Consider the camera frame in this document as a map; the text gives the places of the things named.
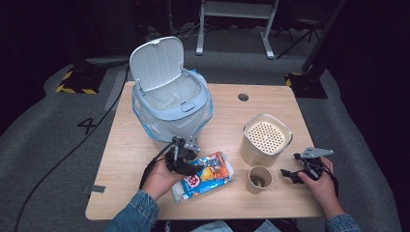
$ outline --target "person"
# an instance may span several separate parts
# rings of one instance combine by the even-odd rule
[[[321,158],[331,173],[333,164],[326,158]],[[330,232],[361,231],[355,220],[345,213],[341,207],[331,176],[323,172],[317,181],[303,173],[298,176],[305,182],[314,199],[323,209],[326,218],[326,228]],[[131,199],[130,203],[120,211],[107,225],[105,232],[113,231],[151,231],[155,228],[160,207],[157,200],[166,194],[172,186],[185,176],[171,173],[166,167],[163,156],[155,163],[153,170],[148,175],[142,189]],[[194,229],[200,231],[232,231],[223,220],[213,221]],[[265,220],[256,231],[279,231],[269,220]]]

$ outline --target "perforated metal container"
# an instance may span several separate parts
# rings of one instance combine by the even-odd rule
[[[277,118],[259,114],[244,126],[241,156],[251,166],[271,166],[292,138],[290,129]]]

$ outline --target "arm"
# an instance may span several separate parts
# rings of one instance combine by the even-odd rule
[[[148,175],[144,186],[130,203],[108,224],[106,232],[111,231],[151,231],[157,222],[160,207],[157,200],[172,186],[184,178],[170,173],[161,156]]]
[[[322,163],[333,173],[333,164],[326,158],[321,158]],[[323,172],[317,181],[303,173],[298,176],[308,186],[314,199],[319,203],[326,217],[326,226],[330,231],[361,231],[354,219],[347,215],[340,205],[335,192],[335,186],[331,176]]]

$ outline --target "trash can lid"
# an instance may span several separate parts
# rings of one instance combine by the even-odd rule
[[[184,48],[175,37],[153,40],[139,46],[131,55],[133,79],[139,79],[142,90],[159,88],[181,75]]]

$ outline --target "tabletop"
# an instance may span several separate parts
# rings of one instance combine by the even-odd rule
[[[141,127],[132,111],[132,86],[124,86],[113,125],[102,156],[95,186],[86,209],[89,219],[112,219],[138,191],[144,168],[160,151]],[[172,193],[159,201],[159,219],[224,218],[307,218],[323,212],[308,187],[293,184],[281,169],[301,170],[293,154],[312,147],[308,128],[292,90],[287,86],[210,84],[214,116],[202,129],[199,157],[224,152],[235,171],[234,180],[220,188],[175,203]],[[249,99],[238,97],[246,94]],[[283,122],[293,133],[292,142],[269,167],[273,174],[270,188],[251,194],[246,187],[250,166],[240,155],[244,125],[254,116],[267,113]]]

